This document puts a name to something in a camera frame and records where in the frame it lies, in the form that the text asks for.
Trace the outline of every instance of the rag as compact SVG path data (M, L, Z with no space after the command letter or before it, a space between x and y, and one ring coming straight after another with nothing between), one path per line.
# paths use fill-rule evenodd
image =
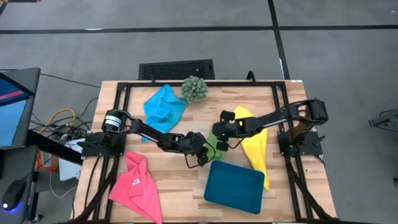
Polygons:
M162 209L154 179L147 170L145 157L134 152L126 153L127 172L116 181L109 199L119 202L138 214L161 224Z
M180 121L187 102L174 96L170 85L164 85L144 103L145 123L154 129L167 133Z
M235 119L252 117L253 114L243 106L237 106L234 110ZM260 134L251 138L245 138L242 141L244 153L249 158L253 169L264 174L264 188L269 190L269 179L266 167L266 147L267 147L267 129L263 129Z

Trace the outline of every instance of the yellow cable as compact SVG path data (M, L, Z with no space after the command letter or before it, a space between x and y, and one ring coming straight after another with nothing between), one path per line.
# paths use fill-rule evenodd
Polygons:
M64 112L64 111L71 111L72 114L73 114L73 120L72 120L72 122L70 123L69 128L68 128L67 131L66 131L66 133L67 133L67 132L70 130L70 128L73 126L73 123L74 123L75 120L76 120L76 114L75 114L75 112L74 112L72 109L70 109L70 108L64 108L64 109L62 109L62 110L58 110L57 112L55 112L55 113L51 116L51 118L49 119L49 121L47 122L47 124L46 124L39 132L37 132L37 133L41 134L41 133L49 126L49 124L50 124L51 121L54 119L54 117L55 117L56 115L58 115L59 113Z

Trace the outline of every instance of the wooden table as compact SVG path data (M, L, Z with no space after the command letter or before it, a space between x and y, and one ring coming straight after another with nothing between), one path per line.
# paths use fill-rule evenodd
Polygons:
M101 131L106 111L113 108L117 83L106 81L102 84L93 120L94 132ZM290 102L306 99L302 82L285 81L285 84ZM133 87L131 89L128 112L133 117L144 121L144 102L159 88ZM180 96L180 87L173 87L173 91L175 95ZM121 100L119 108L122 107L122 104L123 100ZM211 125L219 120L221 111L233 111L238 105L251 110L255 116L261 116L275 110L270 87L212 86L209 87L208 96L205 101L187 106L180 122L171 132L186 134L188 131L199 131L207 136ZM273 126L269 128L268 132L266 165L271 189L264 189L261 213L258 215L207 202L203 198L210 169L209 164L204 167L189 169L183 155L163 152L153 142L142 142L141 137L134 134L127 136L125 150L133 151L146 157L148 169L155 179L159 191L164 222L288 222L294 221L295 217L285 161L279 153L276 135L278 130L277 126ZM234 145L236 141L231 139L230 144ZM192 160L189 162L194 164L195 158L191 158ZM88 179L95 160L96 158L88 158L83 163L75 197L75 211L77 215L83 210ZM314 156L302 156L302 160L309 191L325 211L335 217L336 212L323 164ZM240 146L236 149L230 149L226 153L224 161L251 168L250 162ZM99 160L94 172L88 195L89 201L98 188L101 163L102 158ZM108 170L110 170L112 163L112 160L110 160ZM119 163L118 176L125 171L127 171L127 167L124 157L122 157ZM305 207L303 206L303 198L299 189L297 189L297 193L300 210L302 216L305 217ZM100 218L104 217L107 196L108 191L104 194L101 203ZM150 222L150 220L114 202L111 222Z

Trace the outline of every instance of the pink cloth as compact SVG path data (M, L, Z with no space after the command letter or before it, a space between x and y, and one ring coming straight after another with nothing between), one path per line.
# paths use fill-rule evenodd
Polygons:
M145 157L127 152L126 163L127 172L116 181L109 199L161 224L163 219L159 194L154 179L147 171Z

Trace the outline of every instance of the gray carpet floor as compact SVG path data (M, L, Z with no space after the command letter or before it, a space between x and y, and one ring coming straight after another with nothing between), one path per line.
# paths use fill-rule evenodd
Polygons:
M398 2L389 0L275 0L280 26L398 24ZM271 26L265 0L44 0L10 3L0 30L180 26ZM309 98L326 102L326 172L338 216L344 220L398 220L398 138L370 128L368 120L397 109L398 30L281 31L291 79L303 80ZM217 79L282 79L274 33L264 31L120 34L0 34L0 68L40 67L43 73L100 85L135 80L140 63L212 58ZM99 90L41 77L34 106L42 121L61 108L80 114ZM82 117L93 118L95 104ZM59 182L57 193L76 186ZM74 192L63 199L39 186L40 223L70 218Z

